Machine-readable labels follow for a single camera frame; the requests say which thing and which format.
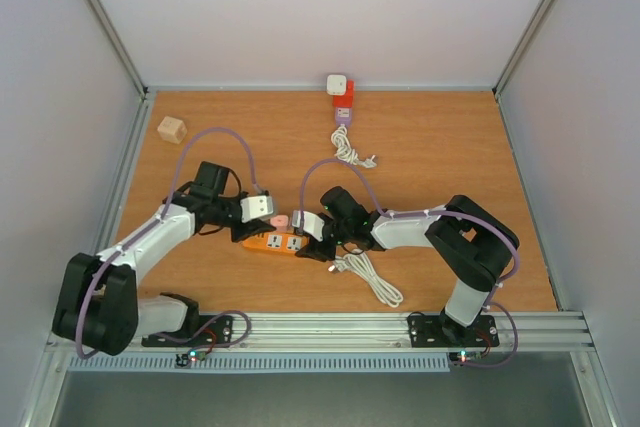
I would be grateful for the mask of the pink plug adapter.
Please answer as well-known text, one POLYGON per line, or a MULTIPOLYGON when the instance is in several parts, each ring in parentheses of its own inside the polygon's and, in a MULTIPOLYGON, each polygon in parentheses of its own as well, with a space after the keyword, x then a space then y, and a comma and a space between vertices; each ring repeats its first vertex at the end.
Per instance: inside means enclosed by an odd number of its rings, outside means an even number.
POLYGON ((290 227, 289 217, 284 214, 270 218, 269 223, 279 232, 286 232, 290 227))

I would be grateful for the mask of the beige cube socket adapter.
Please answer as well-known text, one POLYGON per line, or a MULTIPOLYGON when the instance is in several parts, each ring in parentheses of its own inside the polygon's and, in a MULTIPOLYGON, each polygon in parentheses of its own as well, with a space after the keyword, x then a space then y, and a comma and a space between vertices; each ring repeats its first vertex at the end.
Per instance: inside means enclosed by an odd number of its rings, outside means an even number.
POLYGON ((165 116, 157 127, 160 138, 166 142, 179 145, 187 134, 187 126, 181 119, 165 116))

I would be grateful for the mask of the orange power strip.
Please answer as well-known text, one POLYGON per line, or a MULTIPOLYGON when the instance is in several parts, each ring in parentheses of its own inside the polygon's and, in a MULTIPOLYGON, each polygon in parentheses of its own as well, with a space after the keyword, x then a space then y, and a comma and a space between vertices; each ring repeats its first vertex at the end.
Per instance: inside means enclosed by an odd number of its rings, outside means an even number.
POLYGON ((241 245, 249 251, 295 256, 308 243, 304 236, 293 232, 268 232, 247 238, 241 245))

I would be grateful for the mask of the purple power strip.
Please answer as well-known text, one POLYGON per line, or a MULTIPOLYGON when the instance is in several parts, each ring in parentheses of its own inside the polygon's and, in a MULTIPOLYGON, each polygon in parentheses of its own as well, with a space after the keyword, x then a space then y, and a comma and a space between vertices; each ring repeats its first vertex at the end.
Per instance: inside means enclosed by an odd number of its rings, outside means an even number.
POLYGON ((335 107, 334 119, 338 127, 344 126, 348 128, 353 120, 353 109, 350 107, 335 107))

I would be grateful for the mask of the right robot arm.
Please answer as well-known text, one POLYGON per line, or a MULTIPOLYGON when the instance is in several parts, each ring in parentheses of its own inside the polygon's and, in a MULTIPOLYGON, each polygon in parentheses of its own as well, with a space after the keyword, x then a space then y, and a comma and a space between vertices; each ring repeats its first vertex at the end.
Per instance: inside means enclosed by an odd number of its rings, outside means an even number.
POLYGON ((433 248, 456 275, 445 307, 434 322, 436 338, 462 346, 477 329, 477 319, 496 290, 520 267, 518 237, 469 197, 456 195, 433 209, 368 211, 337 186, 321 198, 324 211, 296 210, 292 226, 308 238, 297 255, 332 261, 337 248, 360 251, 405 247, 433 248))

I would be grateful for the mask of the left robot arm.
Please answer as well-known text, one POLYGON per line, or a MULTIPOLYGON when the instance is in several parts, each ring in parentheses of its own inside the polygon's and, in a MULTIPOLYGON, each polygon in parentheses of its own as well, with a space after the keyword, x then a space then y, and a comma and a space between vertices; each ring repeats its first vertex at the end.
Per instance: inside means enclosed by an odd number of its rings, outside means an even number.
POLYGON ((225 195, 235 172, 210 162, 194 180, 173 187, 151 218, 115 245, 96 254, 78 253, 64 273, 52 332, 74 343, 81 359, 122 353, 136 338, 158 336, 179 345, 195 342, 204 329, 197 301, 164 292, 138 295, 141 281, 174 248, 195 236, 228 230, 232 242, 273 231, 276 214, 266 190, 225 195))

